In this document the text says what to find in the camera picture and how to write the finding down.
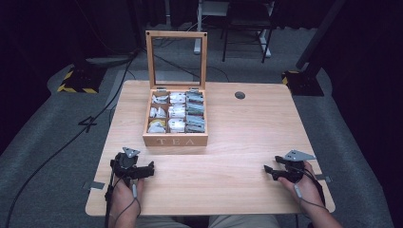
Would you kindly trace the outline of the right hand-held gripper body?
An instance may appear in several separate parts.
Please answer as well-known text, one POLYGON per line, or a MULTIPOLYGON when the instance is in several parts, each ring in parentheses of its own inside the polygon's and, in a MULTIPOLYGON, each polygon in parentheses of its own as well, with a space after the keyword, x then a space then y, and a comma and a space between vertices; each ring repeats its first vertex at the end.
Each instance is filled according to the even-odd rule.
POLYGON ((285 178, 293 183, 300 181, 304 175, 304 162, 308 160, 315 160, 315 155, 307 154, 305 152, 292 149, 283 156, 286 163, 282 163, 286 169, 285 178))

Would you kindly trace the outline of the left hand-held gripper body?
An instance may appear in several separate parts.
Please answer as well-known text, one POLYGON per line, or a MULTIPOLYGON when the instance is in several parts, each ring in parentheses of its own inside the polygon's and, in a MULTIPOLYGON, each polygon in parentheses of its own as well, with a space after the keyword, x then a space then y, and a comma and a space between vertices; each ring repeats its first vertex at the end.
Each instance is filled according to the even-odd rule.
POLYGON ((114 160, 110 161, 112 173, 126 185, 130 184, 131 180, 136 180, 139 177, 137 167, 139 150, 124 147, 122 152, 119 152, 114 160))

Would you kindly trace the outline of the person's right hand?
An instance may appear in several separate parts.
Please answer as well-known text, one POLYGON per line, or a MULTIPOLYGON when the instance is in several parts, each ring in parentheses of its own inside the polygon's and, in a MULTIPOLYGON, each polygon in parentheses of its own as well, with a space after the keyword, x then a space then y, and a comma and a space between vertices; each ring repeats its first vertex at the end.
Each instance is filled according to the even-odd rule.
POLYGON ((307 175, 304 175, 299 182, 292 183, 285 178, 278 179, 278 182, 280 182, 282 186, 290 192, 291 196, 300 206, 302 211, 303 209, 301 207, 301 204, 304 201, 324 206, 320 194, 317 191, 317 187, 312 181, 312 179, 315 177, 312 165, 307 161, 304 163, 304 165, 305 165, 304 171, 307 173, 307 175))

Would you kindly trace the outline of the person's left hand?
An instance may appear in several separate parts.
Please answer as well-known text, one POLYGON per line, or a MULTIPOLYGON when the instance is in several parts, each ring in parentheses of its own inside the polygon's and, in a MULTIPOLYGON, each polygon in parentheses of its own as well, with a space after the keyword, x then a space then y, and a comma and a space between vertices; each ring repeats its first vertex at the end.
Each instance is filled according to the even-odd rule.
POLYGON ((134 219, 140 215, 144 179, 135 180, 134 183, 137 197, 134 197, 132 188, 128 187, 123 180, 117 180, 114 183, 109 213, 114 219, 134 219))

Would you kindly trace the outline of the wooden tea box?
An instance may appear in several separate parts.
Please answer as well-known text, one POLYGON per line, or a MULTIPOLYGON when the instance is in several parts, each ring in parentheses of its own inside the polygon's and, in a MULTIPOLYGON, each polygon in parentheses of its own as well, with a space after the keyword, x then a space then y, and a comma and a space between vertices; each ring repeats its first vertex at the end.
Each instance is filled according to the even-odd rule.
POLYGON ((146 119, 144 124, 144 143, 146 146, 206 146, 208 140, 208 123, 207 123, 207 109, 206 109, 206 94, 205 94, 205 82, 206 82, 206 58, 207 58, 207 33, 199 31, 163 31, 163 30, 147 30, 145 32, 146 38, 146 53, 148 61, 148 73, 149 73, 149 85, 150 93, 148 98, 146 119), (199 80, 198 81, 166 81, 164 77, 157 74, 155 58, 157 54, 154 51, 154 42, 158 38, 175 38, 175 39, 189 39, 190 41, 196 40, 201 43, 200 52, 200 67, 199 67, 199 80), (170 107, 169 95, 172 92, 197 91, 201 92, 204 98, 204 119, 205 119, 205 132, 195 133, 187 132, 185 129, 183 133, 171 132, 168 126, 169 114, 168 108, 170 107), (149 117, 150 107, 154 106, 151 97, 156 96, 168 96, 167 104, 163 104, 163 109, 166 112, 166 129, 164 133, 149 133, 148 124, 151 121, 149 117))

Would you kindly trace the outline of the person's left leg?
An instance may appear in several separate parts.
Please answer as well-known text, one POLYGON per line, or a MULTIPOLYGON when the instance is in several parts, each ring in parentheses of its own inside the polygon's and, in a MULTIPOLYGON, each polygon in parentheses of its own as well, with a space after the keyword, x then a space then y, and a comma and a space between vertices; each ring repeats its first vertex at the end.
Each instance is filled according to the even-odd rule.
POLYGON ((140 217, 136 228, 208 228, 208 217, 140 217))

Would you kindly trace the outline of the person's leg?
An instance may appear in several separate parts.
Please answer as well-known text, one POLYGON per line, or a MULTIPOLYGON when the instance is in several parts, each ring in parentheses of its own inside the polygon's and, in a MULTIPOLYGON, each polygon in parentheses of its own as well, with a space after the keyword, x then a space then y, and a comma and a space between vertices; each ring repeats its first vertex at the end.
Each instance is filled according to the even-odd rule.
POLYGON ((140 217, 136 228, 208 228, 208 217, 140 217))
POLYGON ((219 215, 209 218, 208 228, 280 228, 273 215, 219 215))

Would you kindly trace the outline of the group of white pyramid tea bags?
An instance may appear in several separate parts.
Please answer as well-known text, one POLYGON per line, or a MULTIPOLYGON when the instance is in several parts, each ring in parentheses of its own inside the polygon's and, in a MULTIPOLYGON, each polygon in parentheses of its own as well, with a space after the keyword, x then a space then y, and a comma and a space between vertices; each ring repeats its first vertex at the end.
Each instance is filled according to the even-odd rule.
POLYGON ((166 112, 163 109, 163 105, 167 104, 168 96, 153 95, 151 97, 151 100, 154 106, 150 107, 149 117, 151 118, 151 121, 148 124, 148 132, 164 133, 166 129, 166 123, 165 123, 166 112))

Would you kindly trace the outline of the person's right leg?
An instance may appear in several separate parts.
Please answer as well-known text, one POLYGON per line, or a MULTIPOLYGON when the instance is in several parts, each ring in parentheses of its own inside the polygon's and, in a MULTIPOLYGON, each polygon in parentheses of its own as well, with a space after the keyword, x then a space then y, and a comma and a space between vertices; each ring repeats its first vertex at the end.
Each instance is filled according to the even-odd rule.
POLYGON ((208 228, 280 228, 273 215, 219 215, 209 218, 208 228))

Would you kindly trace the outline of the stack of white tea packets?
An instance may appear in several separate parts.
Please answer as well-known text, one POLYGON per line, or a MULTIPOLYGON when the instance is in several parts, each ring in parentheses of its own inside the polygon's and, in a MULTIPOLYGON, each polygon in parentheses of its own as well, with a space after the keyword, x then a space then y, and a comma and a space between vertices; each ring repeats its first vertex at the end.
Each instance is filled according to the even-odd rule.
POLYGON ((171 132, 183 133, 185 129, 185 100, 185 94, 182 92, 172 92, 169 95, 168 126, 171 132))

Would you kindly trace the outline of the row of grey tea packets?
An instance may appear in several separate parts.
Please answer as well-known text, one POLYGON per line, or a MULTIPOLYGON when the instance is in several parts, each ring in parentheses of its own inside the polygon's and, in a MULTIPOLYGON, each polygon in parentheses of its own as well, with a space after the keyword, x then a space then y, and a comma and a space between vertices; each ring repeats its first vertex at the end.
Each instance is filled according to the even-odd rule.
POLYGON ((204 98, 201 92, 187 91, 186 108, 185 108, 185 122, 187 132, 204 133, 205 132, 205 119, 204 119, 204 98))

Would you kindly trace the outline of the black yellow striped stand base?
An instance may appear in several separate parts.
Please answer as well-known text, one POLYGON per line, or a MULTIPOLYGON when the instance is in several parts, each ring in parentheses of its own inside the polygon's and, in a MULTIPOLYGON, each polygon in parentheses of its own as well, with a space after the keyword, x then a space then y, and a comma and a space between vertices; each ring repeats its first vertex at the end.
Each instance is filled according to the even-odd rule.
POLYGON ((91 66, 88 68, 76 68, 72 66, 57 88, 57 91, 90 94, 98 93, 105 74, 105 67, 91 66))
POLYGON ((303 71, 286 70, 281 73, 281 81, 294 96, 324 95, 317 78, 307 76, 303 71))

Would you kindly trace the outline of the black slanted stand pole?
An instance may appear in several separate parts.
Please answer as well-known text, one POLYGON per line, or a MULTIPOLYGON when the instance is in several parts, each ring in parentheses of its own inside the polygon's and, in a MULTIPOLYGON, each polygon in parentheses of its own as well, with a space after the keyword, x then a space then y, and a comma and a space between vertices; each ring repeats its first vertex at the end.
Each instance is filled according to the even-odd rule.
POLYGON ((332 4, 329 11, 325 15, 323 21, 319 25, 317 32, 315 33, 315 35, 309 42, 308 46, 299 57, 296 63, 296 67, 298 69, 304 69, 304 66, 306 64, 311 63, 311 59, 313 58, 314 52, 317 50, 321 39, 324 37, 328 28, 332 25, 333 21, 335 20, 336 16, 338 15, 339 11, 341 10, 345 2, 346 0, 335 0, 335 2, 332 4))

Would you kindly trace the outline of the black chair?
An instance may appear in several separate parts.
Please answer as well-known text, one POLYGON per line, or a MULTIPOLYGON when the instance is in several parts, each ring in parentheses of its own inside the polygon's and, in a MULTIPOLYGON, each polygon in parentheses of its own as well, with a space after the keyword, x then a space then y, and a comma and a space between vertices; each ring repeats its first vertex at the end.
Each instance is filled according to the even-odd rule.
POLYGON ((236 44, 229 40, 230 30, 248 30, 257 33, 258 45, 262 49, 261 61, 264 63, 274 29, 272 16, 275 0, 229 0, 221 33, 223 38, 222 60, 226 59, 227 47, 236 44))

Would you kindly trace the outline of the white desk frame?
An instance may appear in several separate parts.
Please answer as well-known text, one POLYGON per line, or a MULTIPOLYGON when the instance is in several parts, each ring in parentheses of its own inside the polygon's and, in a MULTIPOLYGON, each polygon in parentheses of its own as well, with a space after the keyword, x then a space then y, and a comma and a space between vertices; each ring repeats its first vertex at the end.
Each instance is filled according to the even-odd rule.
MULTIPOLYGON (((224 17, 226 15, 229 0, 198 0, 197 23, 195 27, 197 31, 202 31, 202 21, 210 16, 224 17)), ((269 38, 269 30, 264 29, 262 32, 256 32, 258 42, 262 49, 264 59, 271 57, 267 39, 269 38)))

